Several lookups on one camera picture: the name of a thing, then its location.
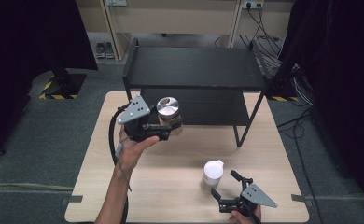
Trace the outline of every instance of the white paper cup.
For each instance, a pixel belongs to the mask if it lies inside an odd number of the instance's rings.
[[[203,170],[203,181],[210,186],[219,183],[223,175],[223,161],[209,161]]]

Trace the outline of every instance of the electrical outlet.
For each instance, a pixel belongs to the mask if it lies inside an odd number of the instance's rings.
[[[111,0],[114,7],[126,7],[127,0]]]
[[[251,9],[253,8],[263,8],[264,0],[244,0],[243,8],[248,8],[246,6],[247,3],[251,4]]]

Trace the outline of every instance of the metal lid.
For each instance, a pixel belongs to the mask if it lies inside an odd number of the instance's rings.
[[[173,119],[179,114],[179,102],[173,97],[162,98],[156,108],[159,116],[164,119]]]

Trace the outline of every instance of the warning tape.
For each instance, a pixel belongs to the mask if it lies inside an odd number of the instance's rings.
[[[77,95],[51,95],[46,94],[46,90],[51,86],[52,82],[55,80],[55,77],[52,76],[48,83],[46,83],[45,88],[42,90],[42,93],[39,96],[39,99],[51,99],[51,100],[67,100],[67,99],[76,99]]]
[[[284,96],[266,96],[268,100],[274,101],[296,101],[298,102],[298,97],[291,96],[291,97],[284,97]]]

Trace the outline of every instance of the shelf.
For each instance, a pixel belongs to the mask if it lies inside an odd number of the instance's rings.
[[[140,89],[149,106],[174,97],[184,124],[232,126],[240,147],[269,83],[256,59],[257,54],[263,63],[258,46],[252,44],[250,49],[156,48],[139,46],[135,39],[122,74],[127,97],[132,100],[131,89]],[[250,116],[243,91],[260,91]],[[157,116],[150,123],[159,123]],[[237,126],[245,126],[241,137]]]
[[[246,126],[249,122],[242,91],[143,89],[141,95],[149,106],[163,97],[176,98],[186,125]],[[150,122],[159,120],[152,116]]]
[[[135,46],[129,54],[123,78],[130,88],[261,91],[265,85],[252,49]]]

